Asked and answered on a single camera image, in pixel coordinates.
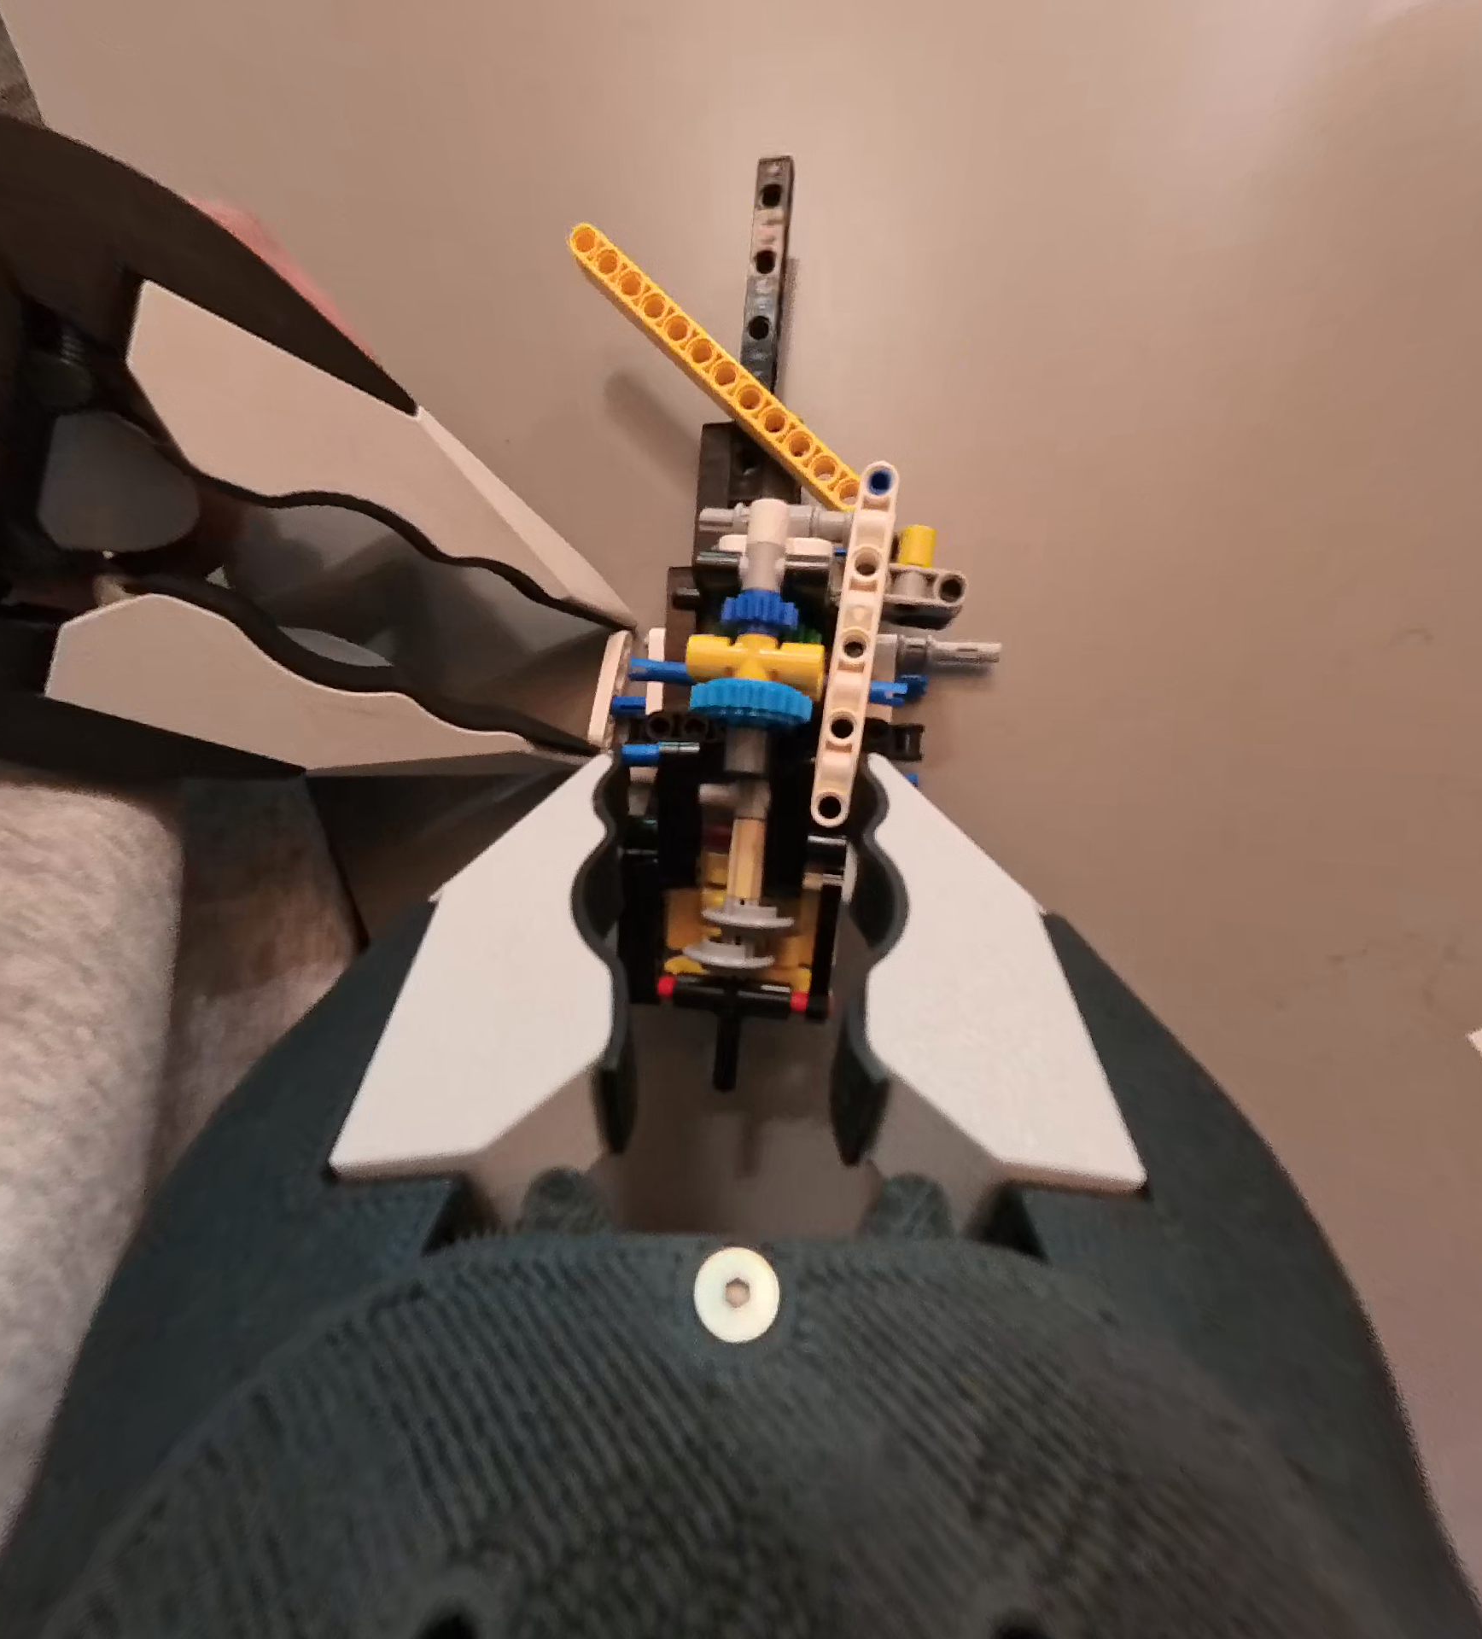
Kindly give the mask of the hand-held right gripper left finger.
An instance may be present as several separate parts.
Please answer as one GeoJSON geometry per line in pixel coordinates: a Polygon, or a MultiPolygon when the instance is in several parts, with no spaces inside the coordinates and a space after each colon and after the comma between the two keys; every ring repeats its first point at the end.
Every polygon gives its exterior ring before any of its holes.
{"type": "Polygon", "coordinates": [[[623,773],[596,754],[434,892],[329,1152],[338,1177],[529,1184],[626,1147],[635,1066],[609,942],[623,773]]]}

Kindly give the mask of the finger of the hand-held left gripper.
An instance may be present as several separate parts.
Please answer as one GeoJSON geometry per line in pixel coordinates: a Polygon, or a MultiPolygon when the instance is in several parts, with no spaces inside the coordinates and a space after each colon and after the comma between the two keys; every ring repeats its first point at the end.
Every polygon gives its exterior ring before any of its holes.
{"type": "Polygon", "coordinates": [[[43,699],[309,774],[570,766],[604,747],[599,631],[471,681],[420,681],[220,583],[136,582],[58,626],[43,699]]]}
{"type": "Polygon", "coordinates": [[[126,363],[201,477],[266,505],[360,512],[536,602],[635,624],[608,580],[428,411],[403,411],[152,281],[138,288],[126,363]]]}

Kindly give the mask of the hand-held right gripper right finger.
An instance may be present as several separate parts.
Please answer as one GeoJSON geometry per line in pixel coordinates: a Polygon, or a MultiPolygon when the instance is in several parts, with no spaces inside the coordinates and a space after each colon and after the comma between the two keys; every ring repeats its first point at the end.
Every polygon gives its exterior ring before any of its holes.
{"type": "Polygon", "coordinates": [[[840,1160],[930,1181],[959,1225],[1011,1184],[1140,1193],[1043,906],[883,754],[859,776],[850,843],[866,955],[833,1053],[840,1160]]]}

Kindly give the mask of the lego vehicle chassis assembly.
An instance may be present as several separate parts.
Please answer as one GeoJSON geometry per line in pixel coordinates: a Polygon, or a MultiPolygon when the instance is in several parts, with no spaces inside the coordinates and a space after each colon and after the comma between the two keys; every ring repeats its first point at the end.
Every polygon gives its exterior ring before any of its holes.
{"type": "Polygon", "coordinates": [[[790,155],[755,165],[734,349],[599,226],[568,238],[589,283],[717,409],[688,563],[632,652],[608,747],[628,803],[628,998],[710,1017],[722,1094],[748,1022],[830,1013],[866,757],[913,776],[930,682],[1000,660],[995,641],[947,633],[968,583],[937,563],[930,525],[898,522],[895,465],[855,467],[777,392],[796,179],[790,155]]]}

